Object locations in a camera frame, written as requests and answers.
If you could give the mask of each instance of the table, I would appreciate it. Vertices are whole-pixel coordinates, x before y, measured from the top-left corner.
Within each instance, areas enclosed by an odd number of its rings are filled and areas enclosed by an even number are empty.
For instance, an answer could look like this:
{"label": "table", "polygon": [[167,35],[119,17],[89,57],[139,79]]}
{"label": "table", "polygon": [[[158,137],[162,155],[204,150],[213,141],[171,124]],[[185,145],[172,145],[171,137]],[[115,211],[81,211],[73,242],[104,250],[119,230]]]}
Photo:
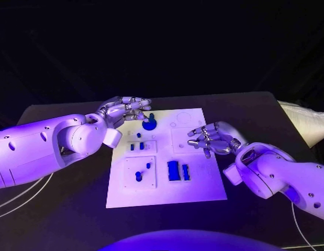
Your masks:
{"label": "table", "polygon": [[[99,105],[100,102],[86,102],[31,106],[19,124],[73,113],[91,113]],[[154,110],[200,107],[207,123],[229,122],[249,142],[275,145],[300,162],[315,161],[271,93],[152,99]],[[106,209],[110,162],[112,149],[103,145],[96,154],[54,174],[34,200],[0,218],[0,250],[96,250],[136,234],[168,229],[224,232],[281,247],[305,245],[285,196],[278,193],[265,200],[245,184],[233,186],[224,176],[229,198],[224,201]],[[217,156],[220,171],[232,162],[232,155]],[[16,195],[29,186],[2,189],[0,201],[5,202],[12,198],[10,194]],[[10,203],[0,213],[18,206],[35,191]],[[300,209],[295,212],[307,239],[314,244],[324,243],[324,221]]]}

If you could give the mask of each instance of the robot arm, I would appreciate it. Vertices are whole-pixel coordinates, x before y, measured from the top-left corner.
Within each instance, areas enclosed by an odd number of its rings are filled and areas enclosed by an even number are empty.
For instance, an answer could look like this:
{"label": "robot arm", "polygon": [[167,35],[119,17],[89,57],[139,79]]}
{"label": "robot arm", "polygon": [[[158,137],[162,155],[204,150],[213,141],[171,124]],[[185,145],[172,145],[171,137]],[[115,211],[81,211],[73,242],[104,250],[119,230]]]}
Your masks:
{"label": "robot arm", "polygon": [[224,174],[234,185],[245,182],[252,192],[268,199],[282,192],[297,207],[324,219],[324,166],[315,163],[297,163],[292,157],[275,146],[263,143],[247,144],[233,126],[217,122],[193,130],[188,135],[201,133],[188,144],[203,147],[208,157],[217,154],[236,154],[234,163]]}
{"label": "robot arm", "polygon": [[126,120],[148,120],[151,100],[115,97],[96,113],[73,114],[0,131],[0,188],[38,180],[90,156],[104,143],[116,147]]}

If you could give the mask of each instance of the white bag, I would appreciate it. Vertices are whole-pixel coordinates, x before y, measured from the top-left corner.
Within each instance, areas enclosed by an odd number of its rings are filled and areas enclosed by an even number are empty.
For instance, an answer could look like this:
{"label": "white bag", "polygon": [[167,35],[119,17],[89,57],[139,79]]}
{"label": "white bag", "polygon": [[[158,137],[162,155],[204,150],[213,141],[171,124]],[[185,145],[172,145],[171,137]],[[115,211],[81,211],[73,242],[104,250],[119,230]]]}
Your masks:
{"label": "white bag", "polygon": [[310,148],[324,139],[324,112],[279,101],[281,107]]}

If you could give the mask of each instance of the blue rectangular block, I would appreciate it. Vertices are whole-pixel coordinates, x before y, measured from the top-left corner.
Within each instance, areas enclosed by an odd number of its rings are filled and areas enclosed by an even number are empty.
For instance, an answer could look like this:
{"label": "blue rectangular block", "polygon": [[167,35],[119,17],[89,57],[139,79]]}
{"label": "blue rectangular block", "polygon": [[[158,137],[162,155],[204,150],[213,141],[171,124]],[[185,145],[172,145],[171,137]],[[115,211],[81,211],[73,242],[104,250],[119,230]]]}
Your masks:
{"label": "blue rectangular block", "polygon": [[168,177],[169,177],[169,181],[181,180],[178,161],[168,162]]}
{"label": "blue rectangular block", "polygon": [[184,180],[190,180],[188,165],[182,165]]}

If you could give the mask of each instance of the white cable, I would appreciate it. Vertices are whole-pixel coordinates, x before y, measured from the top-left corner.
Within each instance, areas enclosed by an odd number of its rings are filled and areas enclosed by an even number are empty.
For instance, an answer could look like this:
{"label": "white cable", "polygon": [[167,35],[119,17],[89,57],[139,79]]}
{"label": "white cable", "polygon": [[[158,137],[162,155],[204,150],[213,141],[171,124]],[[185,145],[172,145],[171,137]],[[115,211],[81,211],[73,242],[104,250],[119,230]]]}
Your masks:
{"label": "white cable", "polygon": [[19,209],[19,208],[35,198],[35,196],[39,194],[39,192],[42,191],[44,187],[47,186],[47,184],[48,184],[48,182],[49,182],[49,179],[51,179],[51,177],[52,177],[52,174],[54,174],[54,173],[51,173],[51,176],[49,176],[49,178],[48,178],[48,180],[47,180],[47,183],[45,183],[44,186],[41,187],[39,191],[34,194],[34,196],[32,196],[32,197],[31,197],[16,208],[13,208],[9,212],[6,212],[5,214],[2,214],[0,217],[6,216],[9,213],[12,213],[16,209]]}
{"label": "white cable", "polygon": [[297,228],[298,228],[298,231],[300,231],[300,234],[301,234],[301,237],[302,239],[305,240],[308,246],[313,248],[314,251],[317,251],[317,249],[313,247],[311,243],[308,242],[302,232],[301,232],[301,229],[300,229],[300,225],[298,225],[298,221],[297,221],[297,217],[295,217],[295,211],[294,211],[294,203],[292,203],[292,216],[294,216],[294,221],[295,221],[295,225],[297,225]]}
{"label": "white cable", "polygon": [[9,201],[6,201],[3,204],[0,204],[0,208],[8,204],[10,203],[18,197],[21,197],[34,187],[35,185],[39,183],[39,181],[42,180],[44,178],[41,178],[36,183],[16,196],[13,197]]}

